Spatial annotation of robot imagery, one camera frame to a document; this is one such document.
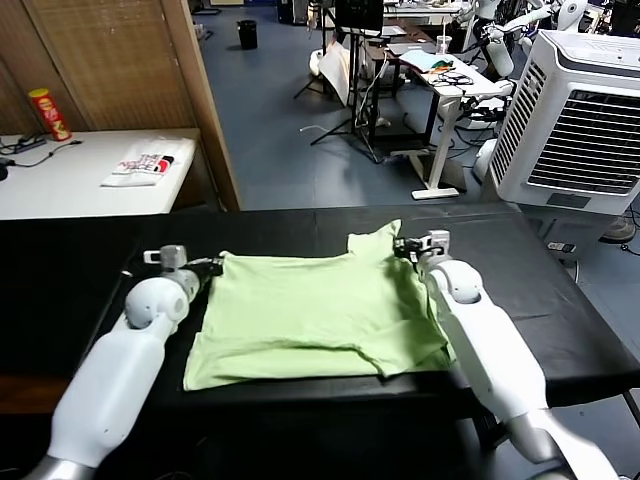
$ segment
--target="floor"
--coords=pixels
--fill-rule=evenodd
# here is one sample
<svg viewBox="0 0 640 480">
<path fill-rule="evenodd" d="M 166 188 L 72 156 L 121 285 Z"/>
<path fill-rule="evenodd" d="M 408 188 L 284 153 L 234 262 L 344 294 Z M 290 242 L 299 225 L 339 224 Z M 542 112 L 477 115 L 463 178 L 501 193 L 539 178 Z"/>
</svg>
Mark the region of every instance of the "floor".
<svg viewBox="0 0 640 480">
<path fill-rule="evenodd" d="M 241 19 L 257 21 L 258 49 L 240 50 L 236 21 Z M 292 99 L 307 81 L 310 52 L 321 44 L 319 32 L 279 24 L 275 7 L 228 8 L 198 21 L 214 32 L 202 52 L 245 209 L 414 203 L 411 191 L 421 184 L 410 166 L 374 165 L 343 138 L 310 147 L 321 130 L 299 131 L 309 125 L 331 128 L 347 118 L 335 100 L 315 93 Z M 382 115 L 398 125 L 406 111 L 411 124 L 424 125 L 429 95 L 409 88 L 399 94 L 397 104 L 385 100 Z M 456 139 L 455 148 L 461 146 Z M 471 166 L 474 152 L 457 160 Z M 477 199 L 479 186 L 469 169 L 466 176 L 469 192 L 456 201 Z M 631 246 L 640 251 L 640 238 Z M 640 258 L 598 245 L 581 262 L 578 283 L 640 359 Z M 600 445 L 619 473 L 632 476 L 640 470 L 640 430 L 621 397 L 554 411 L 568 427 Z M 524 479 L 536 472 L 510 445 L 480 463 L 487 478 Z"/>
</svg>

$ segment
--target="cup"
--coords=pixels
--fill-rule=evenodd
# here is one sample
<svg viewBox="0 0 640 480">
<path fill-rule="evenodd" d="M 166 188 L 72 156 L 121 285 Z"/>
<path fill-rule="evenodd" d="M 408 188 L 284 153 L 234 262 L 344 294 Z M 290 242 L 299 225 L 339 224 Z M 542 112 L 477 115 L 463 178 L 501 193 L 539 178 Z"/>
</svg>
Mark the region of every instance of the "cup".
<svg viewBox="0 0 640 480">
<path fill-rule="evenodd" d="M 451 37 L 449 35 L 438 35 L 436 37 L 436 53 L 445 54 L 449 51 Z"/>
</svg>

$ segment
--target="wooden partition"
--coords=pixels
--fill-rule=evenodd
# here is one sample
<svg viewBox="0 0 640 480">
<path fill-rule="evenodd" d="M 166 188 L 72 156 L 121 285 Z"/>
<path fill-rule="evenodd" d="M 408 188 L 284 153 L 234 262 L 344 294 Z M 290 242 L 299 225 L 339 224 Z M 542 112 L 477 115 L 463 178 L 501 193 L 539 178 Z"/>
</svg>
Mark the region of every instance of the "wooden partition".
<svg viewBox="0 0 640 480">
<path fill-rule="evenodd" d="M 43 129 L 26 95 L 39 87 L 75 131 L 197 127 L 223 205 L 240 209 L 186 0 L 2 3 L 0 135 Z"/>
</svg>

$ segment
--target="black table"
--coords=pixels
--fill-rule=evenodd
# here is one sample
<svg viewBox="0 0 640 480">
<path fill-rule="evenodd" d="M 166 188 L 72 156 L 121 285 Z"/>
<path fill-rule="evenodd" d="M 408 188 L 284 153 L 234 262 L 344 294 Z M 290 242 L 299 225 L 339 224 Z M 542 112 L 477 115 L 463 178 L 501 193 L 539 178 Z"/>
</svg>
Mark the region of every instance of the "black table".
<svg viewBox="0 0 640 480">
<path fill-rule="evenodd" d="M 28 370 L 70 376 L 82 352 L 115 322 L 131 286 L 118 273 L 127 259 L 143 249 L 181 243 L 191 258 L 221 250 L 325 257 L 343 253 L 349 233 L 371 232 L 395 218 L 403 220 L 401 233 L 407 236 L 434 228 L 451 231 L 452 255 L 481 272 L 493 301 L 509 313 L 540 362 L 551 406 L 594 401 L 640 385 L 640 365 L 635 358 L 546 253 L 524 217 L 504 204 L 3 222 L 9 267 L 5 263 L 0 299 L 13 306 L 3 315 L 0 374 Z M 13 242 L 17 234 L 21 241 Z M 60 247 L 65 242 L 69 247 Z M 42 269 L 47 272 L 46 282 Z M 97 286 L 104 287 L 101 294 L 96 293 Z M 20 297 L 13 300 L 16 292 Z M 67 295 L 58 298 L 52 311 L 52 298 L 59 292 Z M 103 315 L 111 298 L 115 301 Z M 201 295 L 169 339 L 147 410 L 179 414 L 203 409 L 220 412 L 227 407 L 415 400 L 425 405 L 431 402 L 457 417 L 483 413 L 464 379 L 446 372 L 412 373 L 390 380 L 362 376 L 253 381 L 183 392 L 187 354 L 205 308 L 206 296 Z M 13 318 L 15 312 L 19 317 Z M 15 319 L 22 325 L 16 326 Z M 63 339 L 65 348 L 52 339 Z M 19 348 L 25 341 L 29 350 Z"/>
</svg>

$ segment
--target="cooler vent grille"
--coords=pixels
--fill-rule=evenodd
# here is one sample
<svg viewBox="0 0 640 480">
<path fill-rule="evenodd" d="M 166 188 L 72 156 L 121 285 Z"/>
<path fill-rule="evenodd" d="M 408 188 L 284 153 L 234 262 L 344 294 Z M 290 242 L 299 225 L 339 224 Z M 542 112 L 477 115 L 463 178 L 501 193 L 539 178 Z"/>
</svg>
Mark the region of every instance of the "cooler vent grille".
<svg viewBox="0 0 640 480">
<path fill-rule="evenodd" d="M 528 183 L 625 195 L 640 178 L 640 98 L 574 90 Z"/>
<path fill-rule="evenodd" d="M 540 67 L 532 61 L 523 75 L 523 81 L 518 86 L 518 91 L 511 104 L 509 121 L 504 125 L 500 141 L 496 146 L 495 154 L 491 161 L 491 167 L 498 184 L 504 178 L 511 160 L 513 160 L 520 138 L 542 93 L 546 78 Z"/>
</svg>

